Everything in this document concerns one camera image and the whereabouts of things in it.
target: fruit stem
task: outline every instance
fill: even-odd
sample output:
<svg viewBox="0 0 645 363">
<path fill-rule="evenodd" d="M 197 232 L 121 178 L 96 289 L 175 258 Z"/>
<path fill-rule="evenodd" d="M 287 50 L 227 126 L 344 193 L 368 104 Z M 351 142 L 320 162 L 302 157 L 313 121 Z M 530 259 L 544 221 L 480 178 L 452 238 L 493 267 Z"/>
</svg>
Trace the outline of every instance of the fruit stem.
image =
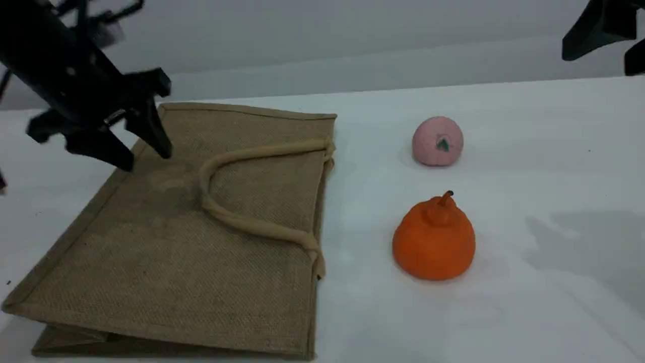
<svg viewBox="0 0 645 363">
<path fill-rule="evenodd" d="M 444 193 L 444 195 L 441 197 L 441 200 L 439 200 L 439 205 L 442 207 L 446 206 L 446 200 L 448 200 L 449 196 L 453 196 L 455 193 L 453 191 L 447 191 Z"/>
</svg>

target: white wall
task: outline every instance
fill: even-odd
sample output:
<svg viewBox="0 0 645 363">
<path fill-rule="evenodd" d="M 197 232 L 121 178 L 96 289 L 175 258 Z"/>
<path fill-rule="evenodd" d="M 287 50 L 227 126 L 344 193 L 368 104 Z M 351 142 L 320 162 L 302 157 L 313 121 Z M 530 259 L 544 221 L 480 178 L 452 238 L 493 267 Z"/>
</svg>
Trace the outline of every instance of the white wall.
<svg viewBox="0 0 645 363">
<path fill-rule="evenodd" d="M 630 44 L 560 59 L 586 2 L 148 0 L 106 53 L 124 71 L 163 67 L 172 99 L 620 75 Z M 91 9 L 127 3 L 97 0 Z M 39 100 L 14 82 L 3 103 Z"/>
</svg>

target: black mount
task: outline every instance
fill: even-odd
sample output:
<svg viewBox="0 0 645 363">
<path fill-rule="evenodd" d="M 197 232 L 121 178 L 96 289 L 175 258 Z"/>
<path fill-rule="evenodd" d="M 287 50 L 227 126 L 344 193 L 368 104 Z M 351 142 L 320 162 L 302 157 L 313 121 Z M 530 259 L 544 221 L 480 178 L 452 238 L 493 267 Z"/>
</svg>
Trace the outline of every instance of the black mount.
<svg viewBox="0 0 645 363">
<path fill-rule="evenodd" d="M 573 61 L 604 45 L 635 40 L 641 8 L 645 0 L 590 0 L 562 39 L 562 58 Z M 625 53 L 624 67 L 627 76 L 645 73 L 645 39 Z"/>
</svg>

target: green leaf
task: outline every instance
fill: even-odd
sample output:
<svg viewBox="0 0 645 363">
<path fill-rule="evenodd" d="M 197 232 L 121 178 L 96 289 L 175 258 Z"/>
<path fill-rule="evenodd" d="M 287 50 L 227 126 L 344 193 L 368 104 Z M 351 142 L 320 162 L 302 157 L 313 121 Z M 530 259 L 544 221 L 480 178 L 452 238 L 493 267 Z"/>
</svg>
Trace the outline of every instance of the green leaf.
<svg viewBox="0 0 645 363">
<path fill-rule="evenodd" d="M 450 146 L 448 145 L 448 141 L 446 141 L 446 139 L 441 139 L 441 141 L 437 143 L 437 149 L 439 150 L 447 152 L 449 148 Z"/>
</svg>

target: orange toy fruit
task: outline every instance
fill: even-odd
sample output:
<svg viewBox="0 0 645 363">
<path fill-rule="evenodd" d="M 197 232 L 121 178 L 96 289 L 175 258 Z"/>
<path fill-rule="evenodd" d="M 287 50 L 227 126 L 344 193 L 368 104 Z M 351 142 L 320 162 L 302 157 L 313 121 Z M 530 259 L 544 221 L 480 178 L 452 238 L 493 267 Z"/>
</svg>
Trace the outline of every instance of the orange toy fruit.
<svg viewBox="0 0 645 363">
<path fill-rule="evenodd" d="M 447 191 L 415 205 L 394 232 L 394 259 L 414 277 L 448 280 L 473 262 L 475 231 L 452 195 Z"/>
</svg>

